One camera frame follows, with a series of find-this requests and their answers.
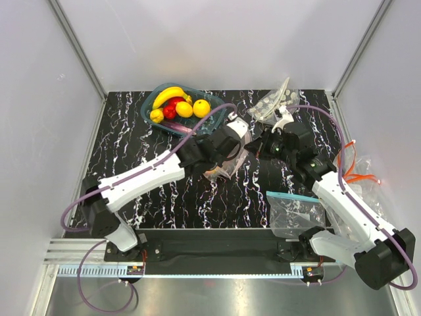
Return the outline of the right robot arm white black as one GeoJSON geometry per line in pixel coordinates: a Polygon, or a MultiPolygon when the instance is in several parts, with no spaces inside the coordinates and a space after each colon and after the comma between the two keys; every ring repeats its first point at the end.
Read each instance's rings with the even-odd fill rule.
{"type": "Polygon", "coordinates": [[[418,284],[413,265],[416,238],[407,228],[397,230],[376,214],[343,181],[328,157],[319,154],[304,124],[290,122],[280,133],[265,128],[245,149],[261,160],[283,161],[293,176],[330,208],[351,229],[354,240],[321,226],[299,235],[299,253],[307,261],[318,256],[335,259],[353,268],[370,288],[379,290],[406,271],[412,273],[412,290],[418,284]]]}

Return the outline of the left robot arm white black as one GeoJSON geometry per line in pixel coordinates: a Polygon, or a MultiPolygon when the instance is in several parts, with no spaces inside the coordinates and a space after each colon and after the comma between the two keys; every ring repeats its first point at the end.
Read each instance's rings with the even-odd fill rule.
{"type": "Polygon", "coordinates": [[[193,174],[203,174],[226,161],[235,149],[241,149],[241,139],[247,126],[231,122],[212,134],[184,138],[172,151],[116,176],[101,180],[98,185],[84,184],[89,196],[80,203],[89,234],[114,244],[129,261],[136,260],[142,245],[135,230],[118,211],[133,199],[170,182],[193,174]]]}

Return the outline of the pink zip top bag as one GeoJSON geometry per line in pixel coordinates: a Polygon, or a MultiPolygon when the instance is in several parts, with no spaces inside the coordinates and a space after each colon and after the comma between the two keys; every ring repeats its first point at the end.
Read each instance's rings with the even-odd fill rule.
{"type": "Polygon", "coordinates": [[[231,178],[247,156],[244,146],[251,141],[250,131],[239,139],[231,128],[223,126],[210,135],[210,141],[214,149],[212,158],[215,164],[211,170],[203,173],[204,177],[208,180],[216,180],[218,177],[231,178]]]}

